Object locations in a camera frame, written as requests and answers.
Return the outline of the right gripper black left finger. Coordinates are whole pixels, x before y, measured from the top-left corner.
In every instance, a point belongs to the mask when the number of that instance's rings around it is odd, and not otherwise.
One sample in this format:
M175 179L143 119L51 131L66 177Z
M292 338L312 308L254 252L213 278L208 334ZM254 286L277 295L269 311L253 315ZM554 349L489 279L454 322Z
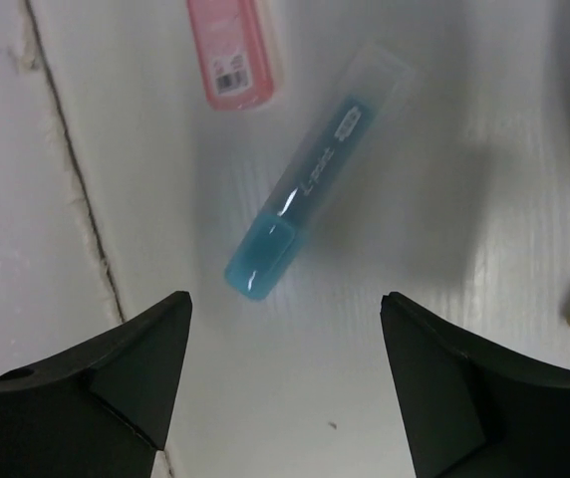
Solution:
M0 376L0 477L148 477L164 449L192 301Z

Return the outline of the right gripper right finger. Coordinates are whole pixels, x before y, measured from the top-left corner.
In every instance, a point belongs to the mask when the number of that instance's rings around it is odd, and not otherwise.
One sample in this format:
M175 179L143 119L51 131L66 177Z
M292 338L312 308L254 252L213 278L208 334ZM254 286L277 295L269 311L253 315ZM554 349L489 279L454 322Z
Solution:
M570 477L570 370L460 328L406 296L381 323L419 477Z

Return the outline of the blue highlighter marker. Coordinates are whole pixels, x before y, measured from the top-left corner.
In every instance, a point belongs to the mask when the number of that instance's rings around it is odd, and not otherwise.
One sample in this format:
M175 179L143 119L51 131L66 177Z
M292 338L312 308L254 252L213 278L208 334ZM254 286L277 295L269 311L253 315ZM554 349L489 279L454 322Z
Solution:
M356 54L323 114L245 233L224 271L244 297L265 299L306 242L386 107L400 111L415 70L379 43Z

